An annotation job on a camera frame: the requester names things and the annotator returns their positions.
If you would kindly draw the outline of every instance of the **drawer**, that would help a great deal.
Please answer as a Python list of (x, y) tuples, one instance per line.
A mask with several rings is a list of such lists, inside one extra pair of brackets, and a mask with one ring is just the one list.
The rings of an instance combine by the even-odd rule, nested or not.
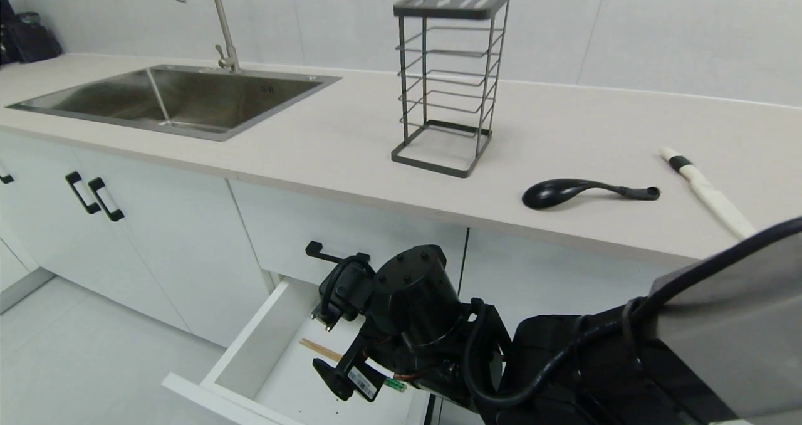
[(433, 243), (443, 248), (446, 272), (459, 286), (465, 227), (245, 182), (231, 181), (231, 188), (259, 265), (268, 271), (320, 284), (335, 266), (306, 255), (311, 240), (332, 256), (369, 254), (377, 271), (396, 254)]
[(310, 319), (317, 301), (317, 285), (285, 278), (200, 385), (175, 374), (162, 385), (195, 407), (240, 425), (423, 423), (429, 401), (425, 391), (384, 387), (373, 403), (358, 394), (343, 402), (329, 391), (312, 368), (312, 360), (321, 356), (298, 342), (306, 338), (344, 354), (361, 322), (341, 320), (327, 333)]

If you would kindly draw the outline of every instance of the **sticker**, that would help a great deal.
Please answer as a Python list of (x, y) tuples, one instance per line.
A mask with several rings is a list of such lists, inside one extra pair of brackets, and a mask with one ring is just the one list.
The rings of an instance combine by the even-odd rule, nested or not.
[(348, 379), (352, 380), (353, 384), (359, 388), (359, 391), (362, 391), (369, 399), (372, 400), (376, 396), (376, 387), (356, 367), (352, 367), (348, 372)]

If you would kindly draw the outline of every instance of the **white countertop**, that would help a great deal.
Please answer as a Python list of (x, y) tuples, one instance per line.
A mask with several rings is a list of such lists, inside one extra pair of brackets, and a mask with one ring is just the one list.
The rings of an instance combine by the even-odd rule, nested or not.
[[(0, 105), (138, 68), (198, 60), (61, 56), (0, 69)], [(390, 161), (403, 138), (393, 74), (244, 65), (343, 77), (228, 140), (190, 139), (0, 108), (0, 130), (316, 196), (656, 263), (736, 243), (660, 159), (688, 157), (758, 229), (802, 216), (802, 108), (607, 88), (502, 82), (493, 139), (468, 179)], [(590, 199), (531, 211), (553, 177), (658, 186), (656, 202)]]

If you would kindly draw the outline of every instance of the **faucet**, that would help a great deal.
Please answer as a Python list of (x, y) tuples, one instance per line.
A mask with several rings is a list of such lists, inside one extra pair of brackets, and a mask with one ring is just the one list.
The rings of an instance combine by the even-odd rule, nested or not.
[[(187, 0), (177, 1), (181, 3), (187, 2)], [(220, 60), (218, 60), (217, 64), (221, 68), (231, 69), (232, 74), (238, 74), (241, 72), (240, 60), (237, 58), (237, 49), (234, 48), (234, 43), (231, 40), (231, 31), (229, 31), (229, 22), (226, 20), (226, 11), (223, 10), (223, 2), (222, 0), (214, 0), (214, 5), (217, 7), (217, 16), (220, 18), (220, 26), (223, 28), (223, 39), (226, 41), (226, 54), (228, 55), (224, 56), (223, 48), (220, 45), (215, 45), (214, 48), (220, 54)]]

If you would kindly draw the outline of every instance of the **sink basin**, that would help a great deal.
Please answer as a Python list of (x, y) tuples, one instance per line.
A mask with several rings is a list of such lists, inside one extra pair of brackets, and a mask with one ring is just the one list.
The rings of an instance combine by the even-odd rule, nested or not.
[(337, 80), (160, 65), (8, 108), (223, 142)]

